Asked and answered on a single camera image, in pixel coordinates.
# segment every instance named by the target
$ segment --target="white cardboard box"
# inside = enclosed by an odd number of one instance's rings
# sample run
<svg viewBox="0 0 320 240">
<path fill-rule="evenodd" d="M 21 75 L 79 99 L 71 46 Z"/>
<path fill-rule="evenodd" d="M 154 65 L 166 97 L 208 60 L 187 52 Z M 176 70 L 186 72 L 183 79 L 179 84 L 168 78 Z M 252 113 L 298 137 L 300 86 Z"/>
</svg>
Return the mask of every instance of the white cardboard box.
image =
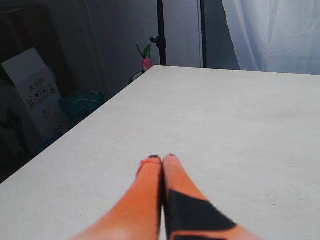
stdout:
<svg viewBox="0 0 320 240">
<path fill-rule="evenodd" d="M 31 151 L 55 134 L 68 131 L 54 74 L 34 48 L 2 63 L 3 72 L 6 77 L 0 79 L 0 122 L 6 120 L 9 108 L 18 114 Z M 10 142 L 9 133 L 2 130 L 0 136 Z"/>
</svg>

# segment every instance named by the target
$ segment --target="sheer curtain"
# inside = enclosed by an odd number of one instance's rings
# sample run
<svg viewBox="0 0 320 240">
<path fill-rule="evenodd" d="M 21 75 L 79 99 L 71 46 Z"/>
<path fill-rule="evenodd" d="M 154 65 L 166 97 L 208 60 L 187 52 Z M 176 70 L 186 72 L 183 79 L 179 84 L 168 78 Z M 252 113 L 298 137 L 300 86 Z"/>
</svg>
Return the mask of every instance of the sheer curtain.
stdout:
<svg viewBox="0 0 320 240">
<path fill-rule="evenodd" d="M 320 0 L 222 0 L 241 70 L 320 75 Z"/>
</svg>

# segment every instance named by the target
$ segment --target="green leaves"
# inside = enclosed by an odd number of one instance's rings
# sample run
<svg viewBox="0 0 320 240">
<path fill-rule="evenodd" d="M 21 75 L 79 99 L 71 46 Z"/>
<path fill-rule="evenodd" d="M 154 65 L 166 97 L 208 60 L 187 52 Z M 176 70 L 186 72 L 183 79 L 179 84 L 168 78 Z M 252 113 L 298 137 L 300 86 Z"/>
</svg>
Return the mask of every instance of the green leaves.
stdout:
<svg viewBox="0 0 320 240">
<path fill-rule="evenodd" d="M 151 47 L 152 45 L 149 44 L 148 46 L 145 47 L 144 51 L 142 52 L 140 47 L 136 45 L 136 49 L 138 50 L 139 54 L 143 59 L 146 59 L 149 56 L 149 54 L 151 53 Z"/>
</svg>

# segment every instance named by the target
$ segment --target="pink flower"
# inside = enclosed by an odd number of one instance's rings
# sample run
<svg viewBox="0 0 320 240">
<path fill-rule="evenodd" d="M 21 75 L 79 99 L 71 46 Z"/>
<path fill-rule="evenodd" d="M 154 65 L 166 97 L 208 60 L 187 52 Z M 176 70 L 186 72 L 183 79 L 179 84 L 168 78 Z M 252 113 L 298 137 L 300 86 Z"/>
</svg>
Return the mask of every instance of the pink flower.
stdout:
<svg viewBox="0 0 320 240">
<path fill-rule="evenodd" d="M 150 68 L 152 68 L 151 62 L 148 58 L 145 58 L 142 60 L 142 67 L 144 72 L 148 71 Z"/>
</svg>

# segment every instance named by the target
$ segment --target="white table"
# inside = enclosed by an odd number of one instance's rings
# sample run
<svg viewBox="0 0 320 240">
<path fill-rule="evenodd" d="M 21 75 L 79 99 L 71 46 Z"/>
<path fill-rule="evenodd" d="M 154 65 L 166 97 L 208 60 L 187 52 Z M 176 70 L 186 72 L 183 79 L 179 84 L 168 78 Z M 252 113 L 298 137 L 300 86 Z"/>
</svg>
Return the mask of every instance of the white table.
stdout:
<svg viewBox="0 0 320 240">
<path fill-rule="evenodd" d="M 320 239 L 320 76 L 160 66 L 0 185 L 0 239 L 74 236 L 167 153 L 262 238 Z"/>
</svg>

